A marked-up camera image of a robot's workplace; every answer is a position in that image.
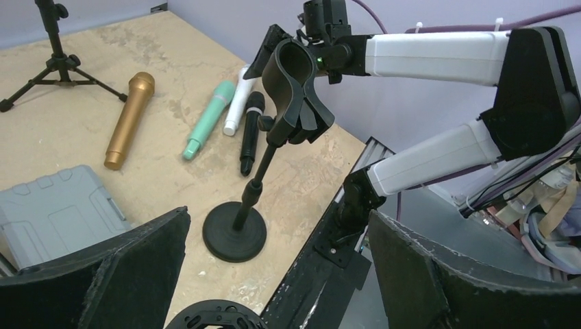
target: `gray plastic case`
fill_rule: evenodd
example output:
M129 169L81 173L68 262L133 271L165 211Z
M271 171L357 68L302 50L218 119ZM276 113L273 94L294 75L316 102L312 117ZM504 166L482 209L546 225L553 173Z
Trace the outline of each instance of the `gray plastic case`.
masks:
M0 192L0 232L19 269L76 252L131 228L86 165Z

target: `table surface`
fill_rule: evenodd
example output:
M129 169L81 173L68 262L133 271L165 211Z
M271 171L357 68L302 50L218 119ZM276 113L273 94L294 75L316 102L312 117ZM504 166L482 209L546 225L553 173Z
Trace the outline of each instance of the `table surface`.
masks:
M170 12L63 36L62 44L65 53L81 59L81 69L122 93L139 71L155 77L156 93L131 152L120 171L103 166L123 108L113 94L98 86L35 86L0 114L0 190L85 164L133 224L188 206L192 222L186 257L168 319L206 299L234 300L261 312L363 143L334 125L312 145L281 148L256 205L267 223L267 244L249 262L225 263L207 251L201 226L213 207L239 200L249 180L239 173L242 133L223 135L222 117L196 158L185 162L181 152L214 87L223 80L235 82L244 62ZM50 54L48 41L0 51L0 98L38 74ZM71 78L81 79L76 73ZM262 84L255 89L263 91ZM268 97L266 113L275 114ZM257 162L266 144L261 137ZM152 264L151 270L163 269Z

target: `round microphone stand base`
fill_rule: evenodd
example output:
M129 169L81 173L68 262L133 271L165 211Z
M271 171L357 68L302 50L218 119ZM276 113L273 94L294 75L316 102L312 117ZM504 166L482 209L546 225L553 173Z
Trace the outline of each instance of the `round microphone stand base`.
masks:
M229 263L251 260L267 241L267 225L254 208L250 208L241 228L234 225L241 205L241 202L225 202L212 209L203 223L202 237L206 247L214 256Z

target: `mint green microphone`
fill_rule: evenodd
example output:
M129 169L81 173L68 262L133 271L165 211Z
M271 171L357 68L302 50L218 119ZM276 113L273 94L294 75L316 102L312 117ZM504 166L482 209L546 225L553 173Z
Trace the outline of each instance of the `mint green microphone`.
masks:
M214 89L214 96L196 123L194 130L188 137L188 146L182 156L186 160L192 160L200 147L206 143L208 136L218 123L222 111L234 98L236 87L231 81L224 81Z

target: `tripod stand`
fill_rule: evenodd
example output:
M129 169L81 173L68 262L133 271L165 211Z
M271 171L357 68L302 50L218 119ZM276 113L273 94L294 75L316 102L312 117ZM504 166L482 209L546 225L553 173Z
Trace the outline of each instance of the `tripod stand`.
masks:
M0 112L7 112L14 106L14 102L22 97L27 91L37 84L55 85L55 86L79 86L79 85L98 85L113 95L117 96L121 101L127 100L127 95L122 94L107 86L103 82L95 79L91 75L81 71L78 66L81 65L81 60L75 55L65 55L62 50L60 38L58 36L59 29L57 21L69 17L69 12L61 4L55 4L53 0L35 0L42 23L45 25L45 30L49 34L49 40L53 53L51 58L47 61L47 68L42 70L36 77L28 81L20 90L15 92L13 96L8 99L0 101ZM45 77L51 73L58 71L60 75L59 80L45 80ZM86 80L75 81L71 80L69 71L79 73Z

